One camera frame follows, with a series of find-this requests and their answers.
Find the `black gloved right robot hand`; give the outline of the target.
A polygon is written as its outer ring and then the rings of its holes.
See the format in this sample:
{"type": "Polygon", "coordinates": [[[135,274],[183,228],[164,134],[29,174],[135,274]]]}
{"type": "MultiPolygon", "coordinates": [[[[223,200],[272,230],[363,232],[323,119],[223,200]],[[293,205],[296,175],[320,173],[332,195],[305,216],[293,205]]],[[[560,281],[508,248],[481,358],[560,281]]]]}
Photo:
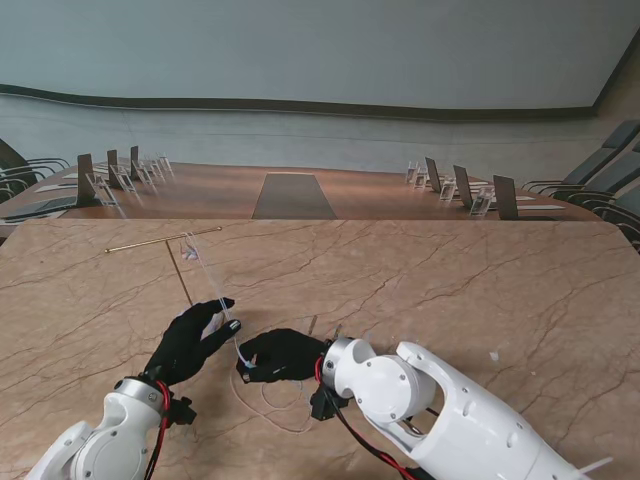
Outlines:
{"type": "Polygon", "coordinates": [[[315,364],[327,345],[293,329],[263,332],[239,346],[236,370],[244,383],[303,381],[315,375],[315,364]]]}

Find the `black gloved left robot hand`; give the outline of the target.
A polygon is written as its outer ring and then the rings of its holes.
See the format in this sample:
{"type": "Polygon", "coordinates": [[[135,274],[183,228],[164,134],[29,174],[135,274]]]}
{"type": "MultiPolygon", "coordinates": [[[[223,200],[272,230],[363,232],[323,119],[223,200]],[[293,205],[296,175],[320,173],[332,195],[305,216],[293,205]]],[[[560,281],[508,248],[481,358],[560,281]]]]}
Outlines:
{"type": "Polygon", "coordinates": [[[241,329],[238,320],[223,323],[203,337],[205,328],[223,308],[232,308],[231,298],[196,303],[172,320],[143,373],[151,380],[172,386],[195,376],[206,360],[241,329]]]}

